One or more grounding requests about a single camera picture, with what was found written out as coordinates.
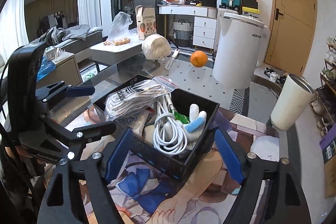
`wooden door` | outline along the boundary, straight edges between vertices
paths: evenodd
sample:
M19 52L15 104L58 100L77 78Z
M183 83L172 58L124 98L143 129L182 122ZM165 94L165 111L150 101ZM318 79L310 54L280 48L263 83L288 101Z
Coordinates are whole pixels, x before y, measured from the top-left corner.
M315 32L316 0L273 0L273 9L265 63L302 75Z

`fruit box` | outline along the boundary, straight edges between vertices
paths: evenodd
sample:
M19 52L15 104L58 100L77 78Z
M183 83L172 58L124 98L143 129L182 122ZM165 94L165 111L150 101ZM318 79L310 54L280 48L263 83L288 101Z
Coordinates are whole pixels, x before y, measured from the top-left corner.
M156 34L155 9L142 6L135 7L136 27L139 40L145 40L152 34Z
M94 103L94 105L100 110L105 111L105 101L108 95L148 79L149 78L145 76L137 75L101 97ZM170 157L164 155L151 145L146 144L144 141L135 136L131 145L131 151L142 158L145 162L164 172L169 177L185 182L193 172L201 157L205 153L209 152L213 145L215 132L213 129L208 129L213 123L219 104L181 89L174 90L171 93L171 97L176 110L181 114L189 116L189 108L191 104L199 105L199 110L204 110L207 113L204 130L189 156L185 159L180 159L178 156Z

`stainless steel cup rim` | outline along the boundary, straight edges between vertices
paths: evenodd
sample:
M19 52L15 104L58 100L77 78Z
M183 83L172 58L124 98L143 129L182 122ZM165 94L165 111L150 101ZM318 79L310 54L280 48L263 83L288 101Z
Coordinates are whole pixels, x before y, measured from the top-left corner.
M314 89L310 86L310 84L307 82L307 80L303 77L294 75L294 74L288 74L288 76L300 87L302 87L305 91L314 94Z

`open box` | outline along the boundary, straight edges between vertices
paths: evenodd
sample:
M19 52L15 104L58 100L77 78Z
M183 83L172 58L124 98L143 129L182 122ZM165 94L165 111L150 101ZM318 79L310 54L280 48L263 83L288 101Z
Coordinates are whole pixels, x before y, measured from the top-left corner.
M100 108L100 110L105 111L105 101L111 93L148 79L149 78L145 76L137 75L101 97L94 103L94 105ZM135 136L131 145L131 151L169 177L179 181L186 181L200 158L211 149L214 142L214 130L208 129L212 125L219 104L181 89L174 90L171 93L171 99L176 110L186 116L189 116L189 108L191 104L197 104L199 106L199 111L204 110L207 113L204 130L190 155L186 159L180 159L178 156L169 157L160 153L154 147L146 144Z

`blue bow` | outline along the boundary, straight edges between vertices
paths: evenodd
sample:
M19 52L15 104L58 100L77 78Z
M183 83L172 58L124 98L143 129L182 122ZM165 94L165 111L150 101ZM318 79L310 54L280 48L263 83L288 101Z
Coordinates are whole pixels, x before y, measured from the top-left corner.
M160 184L147 194L140 195L143 187L150 177L149 169L136 169L136 174L130 172L118 183L118 187L126 195L137 201L148 213L153 214L159 204L166 199L166 194L173 189L168 181L163 180Z

